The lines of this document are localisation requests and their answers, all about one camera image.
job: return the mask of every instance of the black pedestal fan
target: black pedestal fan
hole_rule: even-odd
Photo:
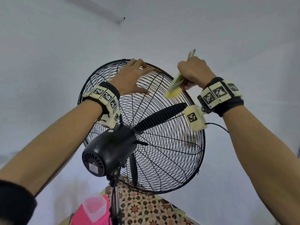
[[[90,75],[82,95],[102,81],[110,80],[130,60],[107,63]],[[150,96],[131,94],[119,100],[121,116],[113,129],[95,122],[82,153],[85,167],[95,176],[106,176],[112,191],[111,219],[122,220],[118,205],[118,184],[140,193],[162,194],[186,185],[201,166],[205,133],[192,132],[183,110],[194,105],[187,92],[167,100],[163,95],[173,77],[155,70],[139,78],[137,85]]]

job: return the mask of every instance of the white label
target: white label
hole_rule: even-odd
[[[90,171],[98,174],[98,167],[95,166],[94,164],[89,163]]]

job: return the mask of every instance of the hand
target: hand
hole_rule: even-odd
[[[142,59],[131,59],[109,83],[112,84],[120,93],[120,95],[127,95],[132,93],[149,94],[145,88],[137,86],[137,80],[147,73],[150,73],[154,68],[147,68],[147,64]]]
[[[188,61],[179,62],[177,67],[179,72],[186,78],[181,86],[183,90],[188,90],[195,85],[205,88],[216,77],[205,60],[201,60],[196,56]]]

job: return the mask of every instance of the person's left hand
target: person's left hand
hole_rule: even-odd
[[[150,73],[154,68],[147,68],[147,64],[142,60],[131,59],[130,62],[125,65],[109,83],[112,84],[120,93],[120,95],[127,95],[132,93],[149,94],[149,91],[145,88],[137,86],[137,80],[139,77]]]

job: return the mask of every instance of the fan guard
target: fan guard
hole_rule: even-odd
[[[78,104],[86,91],[113,78],[129,61],[112,61],[93,72],[80,92]],[[120,97],[120,111],[123,123],[127,126],[134,127],[149,115],[171,105],[194,105],[187,92],[181,92],[178,98],[167,100],[164,93],[174,78],[156,66],[148,63],[147,66],[155,70],[140,77],[137,85],[148,89],[150,96],[130,94]],[[84,140],[84,145],[87,146],[105,130],[107,129],[96,121]],[[205,132],[192,132],[182,112],[137,135],[137,139],[148,143],[148,146],[138,145],[134,152],[138,185],[135,187],[132,183],[129,159],[126,167],[121,169],[120,185],[140,193],[162,194],[181,188],[198,173],[204,157]]]

